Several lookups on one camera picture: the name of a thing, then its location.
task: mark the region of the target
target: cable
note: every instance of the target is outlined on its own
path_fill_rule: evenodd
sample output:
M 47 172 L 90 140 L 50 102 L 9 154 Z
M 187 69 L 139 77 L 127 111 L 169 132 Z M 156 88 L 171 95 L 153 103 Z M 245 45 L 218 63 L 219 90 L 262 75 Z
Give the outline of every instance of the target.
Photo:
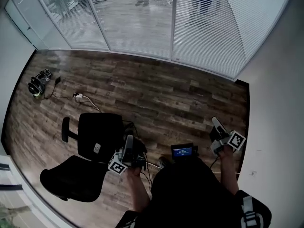
M 152 163 L 150 163 L 150 162 L 147 162 L 147 164 L 152 165 L 152 166 L 155 166 L 156 168 L 161 169 L 161 167 L 159 167 L 159 166 L 157 166 L 157 165 L 154 165 L 154 164 L 152 164 Z
M 151 192 L 151 184 L 150 184 L 150 181 L 149 181 L 147 175 L 146 175 L 145 173 L 143 173 L 142 171 L 141 171 L 141 174 L 144 174 L 144 176 L 146 177 L 146 179 L 147 179 L 147 181 L 148 181 L 148 183 L 149 183 L 149 190 L 150 190 L 150 192 Z
M 213 171 L 213 173 L 222 173 L 222 172 L 220 172 L 220 171 Z M 236 172 L 236 174 L 241 174 L 241 173 Z
M 215 161 L 210 165 L 210 169 L 212 168 L 212 166 L 215 164 L 215 162 L 217 162 L 217 160 L 219 159 L 219 156 L 215 159 Z
M 45 91 L 43 91 L 43 98 L 44 98 L 44 99 L 48 100 L 49 98 L 51 98 L 51 97 L 52 97 L 52 95 L 53 95 L 53 93 L 54 93 L 54 90 L 55 90 L 56 85 L 57 85 L 57 84 L 54 84 L 53 91 L 52 91 L 52 93 L 51 93 L 51 95 L 50 95 L 49 97 L 46 97 L 46 96 L 44 95 L 44 92 L 45 92 Z
M 90 98 L 89 97 L 86 97 L 86 96 L 82 96 L 82 97 L 85 97 L 85 98 L 87 98 L 91 103 L 92 103 L 92 105 L 93 106 L 95 106 L 96 107 L 96 109 L 100 112 L 100 110 L 99 110 L 99 108 L 90 100 Z
M 56 95 L 53 95 L 55 98 L 65 98 L 65 99 L 68 99 L 69 101 L 71 101 L 72 99 L 70 99 L 69 97 L 66 97 L 66 96 L 56 96 Z
M 76 100 L 76 97 L 74 98 L 74 100 L 75 100 L 75 102 L 78 103 L 78 104 L 83 104 L 83 103 L 90 102 L 90 101 L 79 102 L 79 101 Z M 91 105 L 86 105 L 86 104 L 85 104 L 85 106 L 91 107 L 91 108 L 93 108 L 94 110 L 96 110 L 96 108 L 93 107 L 93 106 L 91 106 Z
M 143 153 L 143 155 L 144 155 L 144 156 L 145 156 L 145 158 L 146 158 L 147 170 L 148 170 L 149 179 L 150 179 L 151 186 L 152 186 L 152 180 L 151 180 L 150 170 L 149 170 L 149 167 L 148 167 L 148 156 L 147 156 L 147 154 L 146 154 L 146 153 Z
M 126 120 L 123 120 L 123 122 L 129 123 L 129 124 L 127 124 L 127 125 L 125 126 L 125 130 L 128 129 L 128 128 L 134 127 L 134 129 L 135 129 L 135 131 L 136 131 L 136 135 L 137 135 L 137 137 L 140 139 L 134 122 L 132 122 L 132 121 L 126 121 Z

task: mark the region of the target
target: small screen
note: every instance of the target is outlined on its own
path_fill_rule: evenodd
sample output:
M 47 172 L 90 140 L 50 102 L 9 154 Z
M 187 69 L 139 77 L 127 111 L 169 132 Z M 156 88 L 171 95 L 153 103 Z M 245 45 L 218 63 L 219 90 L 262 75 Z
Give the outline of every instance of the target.
M 184 149 L 173 150 L 173 156 L 174 157 L 187 156 L 187 155 L 192 155 L 192 148 L 184 148 Z

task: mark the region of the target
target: black device on floor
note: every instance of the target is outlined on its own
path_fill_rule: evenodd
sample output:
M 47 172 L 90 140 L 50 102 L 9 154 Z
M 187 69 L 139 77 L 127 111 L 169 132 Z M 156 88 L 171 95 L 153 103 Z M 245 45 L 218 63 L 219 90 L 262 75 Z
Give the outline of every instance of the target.
M 198 147 L 193 143 L 185 143 L 171 146 L 172 158 L 174 161 L 185 160 L 198 156 Z
M 49 70 L 47 69 L 42 70 L 35 77 L 32 77 L 31 81 L 28 83 L 29 92 L 35 98 L 43 95 L 45 90 L 45 84 L 51 79 L 51 77 L 52 77 L 52 73 Z

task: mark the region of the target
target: chair seat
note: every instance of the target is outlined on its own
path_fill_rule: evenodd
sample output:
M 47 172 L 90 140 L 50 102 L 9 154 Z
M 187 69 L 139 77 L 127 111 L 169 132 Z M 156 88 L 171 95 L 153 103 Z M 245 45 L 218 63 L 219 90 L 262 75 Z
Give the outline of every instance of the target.
M 83 113 L 78 123 L 78 154 L 93 161 L 108 163 L 124 142 L 124 125 L 120 115 Z M 96 143 L 101 145 L 94 152 Z
M 71 156 L 65 162 L 40 174 L 42 185 L 62 200 L 95 201 L 101 192 L 107 164 Z

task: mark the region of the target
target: white cable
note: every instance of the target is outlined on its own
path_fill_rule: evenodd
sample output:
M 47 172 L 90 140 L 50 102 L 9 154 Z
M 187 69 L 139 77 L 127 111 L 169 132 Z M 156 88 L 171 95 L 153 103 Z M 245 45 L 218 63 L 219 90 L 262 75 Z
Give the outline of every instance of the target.
M 157 165 L 154 165 L 154 164 L 152 164 L 152 163 L 150 163 L 150 162 L 147 162 L 147 164 L 152 165 L 152 166 L 155 166 L 155 167 L 161 169 L 161 167 L 159 167 L 159 166 L 157 166 Z
M 92 105 L 93 106 L 95 106 L 96 107 L 96 109 L 99 111 L 99 113 L 100 113 L 100 110 L 99 110 L 99 108 L 89 99 L 89 97 L 86 97 L 86 96 L 82 96 L 82 97 L 85 97 L 85 98 L 87 98 L 91 103 L 92 103 Z
M 213 173 L 221 173 L 220 171 L 213 171 Z M 236 174 L 241 174 L 239 172 L 236 172 Z
M 159 166 L 157 166 L 157 165 L 154 165 L 154 164 L 152 164 L 152 163 L 150 163 L 150 162 L 147 162 L 147 164 L 152 165 L 152 166 L 155 166 L 155 167 L 161 169 L 161 167 L 159 167 Z

